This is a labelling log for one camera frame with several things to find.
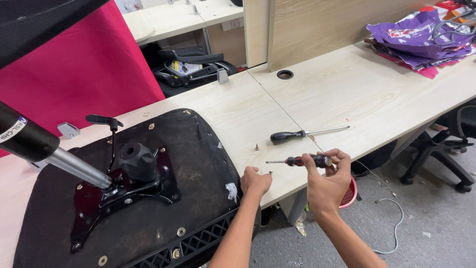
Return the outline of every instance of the screw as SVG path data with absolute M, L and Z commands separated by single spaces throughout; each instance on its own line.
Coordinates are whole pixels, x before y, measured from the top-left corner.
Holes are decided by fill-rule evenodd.
M 178 235 L 179 237 L 182 237 L 184 234 L 185 234 L 185 228 L 184 228 L 184 227 L 180 227 L 180 228 L 177 230 L 177 235 Z
M 104 255 L 101 258 L 99 258 L 98 264 L 99 266 L 104 266 L 107 261 L 108 261 L 108 256 Z
M 174 259 L 180 258 L 180 249 L 176 248 L 176 249 L 174 250 L 174 252 L 172 253 L 172 257 L 173 257 Z
M 81 247 L 81 243 L 76 243 L 73 246 L 73 250 L 78 250 Z

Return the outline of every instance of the red fabric panel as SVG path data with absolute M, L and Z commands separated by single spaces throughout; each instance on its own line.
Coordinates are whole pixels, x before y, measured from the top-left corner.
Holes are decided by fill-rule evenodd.
M 165 99 L 114 1 L 0 70 L 0 99 L 57 136 Z M 8 153 L 0 152 L 0 157 Z

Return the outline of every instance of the black handle screwdriver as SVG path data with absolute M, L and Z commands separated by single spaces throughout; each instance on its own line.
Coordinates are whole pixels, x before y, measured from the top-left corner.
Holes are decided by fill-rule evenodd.
M 317 167 L 320 168 L 326 168 L 332 165 L 332 159 L 329 156 L 325 156 L 324 154 L 318 154 L 318 155 L 310 155 L 313 159 L 314 162 L 316 163 Z M 266 161 L 267 164 L 274 164 L 274 163 L 285 163 L 288 166 L 304 166 L 304 161 L 302 161 L 301 156 L 297 157 L 288 157 L 284 161 Z
M 343 126 L 343 127 L 336 127 L 336 128 L 329 128 L 329 129 L 323 129 L 323 130 L 317 130 L 317 131 L 298 131 L 298 132 L 278 132 L 271 134 L 269 139 L 274 142 L 274 143 L 279 143 L 283 142 L 288 139 L 296 138 L 296 137 L 304 137 L 307 134 L 314 134 L 314 133 L 320 133 L 320 132 L 326 132 L 326 131 L 334 131 L 334 130 L 341 130 L 341 129 L 348 129 L 350 128 L 350 125 Z

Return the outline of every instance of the office chair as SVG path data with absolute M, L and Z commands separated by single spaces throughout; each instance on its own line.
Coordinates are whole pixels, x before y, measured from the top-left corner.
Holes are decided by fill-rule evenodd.
M 432 156 L 461 180 L 455 186 L 456 191 L 468 193 L 475 180 L 449 155 L 449 152 L 461 150 L 462 153 L 465 153 L 466 147 L 474 145 L 468 143 L 467 138 L 476 138 L 476 98 L 440 116 L 435 123 L 446 126 L 448 129 L 440 131 L 433 138 L 425 131 L 410 144 L 411 147 L 418 149 L 418 155 L 400 181 L 403 184 L 413 184 L 413 177 L 417 171 Z M 455 136 L 462 140 L 447 141 L 449 136 Z

